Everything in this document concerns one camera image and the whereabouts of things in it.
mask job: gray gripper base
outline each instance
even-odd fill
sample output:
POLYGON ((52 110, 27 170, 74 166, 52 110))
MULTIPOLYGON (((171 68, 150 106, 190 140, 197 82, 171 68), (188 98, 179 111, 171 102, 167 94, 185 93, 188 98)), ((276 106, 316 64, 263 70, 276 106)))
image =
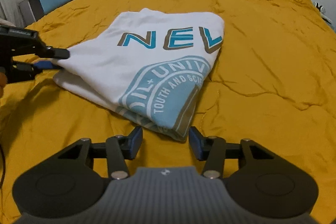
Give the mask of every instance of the gray gripper base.
POLYGON ((138 168, 134 176, 110 182, 102 198, 82 213, 61 219, 23 214, 15 223, 317 224, 309 214, 279 220, 249 213, 232 200, 220 180, 200 176, 193 166, 138 168))

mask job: black cable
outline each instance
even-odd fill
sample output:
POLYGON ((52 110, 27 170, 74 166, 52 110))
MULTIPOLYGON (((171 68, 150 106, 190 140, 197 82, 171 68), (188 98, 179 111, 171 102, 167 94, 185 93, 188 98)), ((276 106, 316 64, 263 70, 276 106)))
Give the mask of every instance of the black cable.
POLYGON ((3 152, 2 146, 0 144, 0 154, 2 159, 2 176, 0 180, 0 189, 2 188, 3 182, 5 180, 5 173, 6 173, 6 160, 5 160, 5 153, 3 152))

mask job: hand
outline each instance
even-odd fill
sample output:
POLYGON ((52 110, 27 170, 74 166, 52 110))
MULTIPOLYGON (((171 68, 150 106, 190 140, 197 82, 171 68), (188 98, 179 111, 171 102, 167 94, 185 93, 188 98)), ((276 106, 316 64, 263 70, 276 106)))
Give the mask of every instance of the hand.
POLYGON ((3 88, 7 84, 7 77, 0 72, 0 98, 3 96, 3 88))

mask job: white t-shirt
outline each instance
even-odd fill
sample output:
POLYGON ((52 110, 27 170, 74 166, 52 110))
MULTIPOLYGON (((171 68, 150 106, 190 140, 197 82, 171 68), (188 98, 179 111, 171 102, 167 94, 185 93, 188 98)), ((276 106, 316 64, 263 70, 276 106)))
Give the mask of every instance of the white t-shirt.
POLYGON ((175 140, 187 136, 197 94, 224 36, 213 13, 121 13, 97 38, 53 60, 61 87, 175 140))

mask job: bed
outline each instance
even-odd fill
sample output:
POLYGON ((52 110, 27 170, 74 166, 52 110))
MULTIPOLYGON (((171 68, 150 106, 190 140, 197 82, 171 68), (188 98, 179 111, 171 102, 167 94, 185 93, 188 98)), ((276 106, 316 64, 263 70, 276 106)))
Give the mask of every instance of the bed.
MULTIPOLYGON (((227 142, 250 138, 312 175, 319 198, 312 215, 330 223, 336 208, 336 34, 310 0, 74 0, 28 28, 54 47, 95 38, 124 11, 213 12, 225 38, 206 79, 192 125, 227 142)), ((36 61, 25 56, 21 61, 36 61)), ((0 142, 6 155, 1 219, 20 215, 11 195, 25 170, 79 138, 104 142, 136 124, 58 87, 56 71, 8 85, 1 99, 0 142)), ((188 143, 144 130, 138 166, 195 165, 188 143)), ((106 162, 95 161, 103 176, 106 162)), ((237 170, 226 163, 227 176, 237 170)))

